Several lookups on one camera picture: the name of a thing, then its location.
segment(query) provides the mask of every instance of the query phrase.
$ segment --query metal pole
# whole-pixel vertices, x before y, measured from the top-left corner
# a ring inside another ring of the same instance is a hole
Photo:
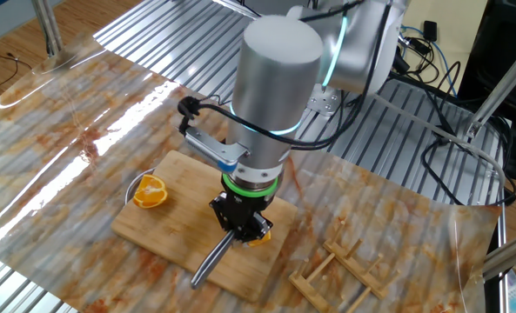
[[[49,57],[56,55],[64,46],[63,40],[58,31],[57,20],[49,4],[49,0],[31,0],[41,31],[47,43],[47,54]]]
[[[516,61],[511,69],[501,78],[484,104],[468,121],[466,135],[475,138],[480,128],[487,122],[488,118],[501,105],[511,90],[516,86]]]
[[[516,264],[516,238],[492,251],[484,262],[484,280],[497,276],[499,273]]]

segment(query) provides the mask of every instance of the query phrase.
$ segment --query corrugated metal surface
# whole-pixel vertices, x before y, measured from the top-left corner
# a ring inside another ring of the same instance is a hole
[[[228,99],[234,85],[242,32],[250,21],[249,17],[209,0],[146,0],[94,37],[108,50],[188,88]],[[390,82],[380,94],[403,110],[438,123],[422,90]],[[349,108],[342,110],[346,117]],[[470,114],[453,105],[446,105],[443,111],[456,130]],[[329,136],[338,121],[337,115],[325,117],[311,110],[306,110],[303,118],[298,134],[303,140]],[[424,196],[450,203],[419,160],[432,140],[430,131],[369,100],[356,123],[329,151]],[[501,161],[495,131],[483,129],[474,144]],[[496,200],[497,181],[485,163],[456,148],[440,148],[428,154],[428,158],[459,200],[469,204]],[[0,312],[75,310],[0,263]]]

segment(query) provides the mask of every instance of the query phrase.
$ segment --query orange slice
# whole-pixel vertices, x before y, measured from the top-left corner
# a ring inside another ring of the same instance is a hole
[[[260,244],[267,243],[270,240],[271,240],[271,231],[269,230],[263,238],[252,240],[252,241],[248,242],[248,247],[259,246]]]
[[[142,209],[149,209],[163,203],[167,196],[163,180],[157,176],[146,174],[142,177],[132,201]]]

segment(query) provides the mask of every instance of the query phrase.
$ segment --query plastic sheet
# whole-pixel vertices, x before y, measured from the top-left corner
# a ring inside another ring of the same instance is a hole
[[[200,97],[80,37],[0,96],[0,260],[84,312],[314,311],[288,276],[306,257],[321,263],[345,220],[341,244],[364,238],[362,264],[384,254],[375,276],[401,270],[386,299],[369,295],[357,312],[484,311],[499,208],[435,203],[323,152],[287,164],[278,196],[297,221],[257,303],[191,290],[190,273],[116,236],[131,180],[169,150],[193,156],[176,130],[187,95]],[[226,134],[218,114],[196,123]],[[325,275],[319,292],[341,311],[364,288],[337,262]]]

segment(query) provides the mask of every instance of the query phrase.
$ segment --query wooden rack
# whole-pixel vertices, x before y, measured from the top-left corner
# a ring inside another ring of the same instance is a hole
[[[307,277],[304,278],[304,273],[309,261],[305,259],[298,270],[292,272],[289,276],[289,281],[296,287],[302,295],[320,312],[337,312],[337,309],[331,306],[323,296],[321,296],[317,290],[312,287],[312,282],[316,279],[321,271],[331,262],[333,259],[339,261],[351,274],[353,274],[364,286],[364,291],[359,297],[351,304],[346,313],[352,313],[356,308],[368,297],[370,293],[374,294],[377,298],[382,300],[387,296],[387,287],[393,283],[400,275],[400,271],[397,270],[392,276],[387,277],[384,282],[380,282],[378,278],[374,277],[370,272],[376,265],[383,259],[382,254],[378,254],[378,257],[370,263],[367,268],[362,267],[352,256],[359,249],[360,245],[364,242],[364,239],[359,238],[358,241],[347,251],[345,248],[337,244],[337,240],[340,237],[345,222],[341,222],[335,232],[335,236],[328,239],[324,243],[324,248],[330,252],[330,255]]]

